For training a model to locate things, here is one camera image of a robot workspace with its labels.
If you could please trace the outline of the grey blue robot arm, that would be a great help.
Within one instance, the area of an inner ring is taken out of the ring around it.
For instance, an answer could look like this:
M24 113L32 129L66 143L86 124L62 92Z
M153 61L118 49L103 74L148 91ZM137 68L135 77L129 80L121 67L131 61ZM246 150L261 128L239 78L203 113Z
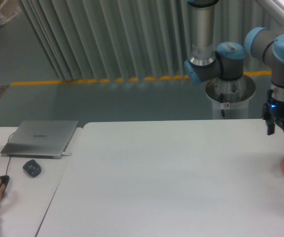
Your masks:
M223 42L213 50L216 1L188 1L192 19L192 52L184 68L195 83L218 78L219 84L209 91L209 96L223 103L234 96L246 100L252 95L243 77L245 54L262 61L272 72L271 87L262 107L262 118L268 135L271 135L275 127L284 132L284 0L260 0L258 4L281 26L274 30L254 28L247 34L243 45Z

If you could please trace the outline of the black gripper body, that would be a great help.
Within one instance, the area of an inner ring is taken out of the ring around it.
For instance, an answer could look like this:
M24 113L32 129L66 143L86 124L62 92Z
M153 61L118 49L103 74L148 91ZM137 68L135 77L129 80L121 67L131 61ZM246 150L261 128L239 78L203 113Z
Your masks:
M263 104L262 119L273 120L275 125L284 130L284 101L274 97L273 89L267 91L267 101Z

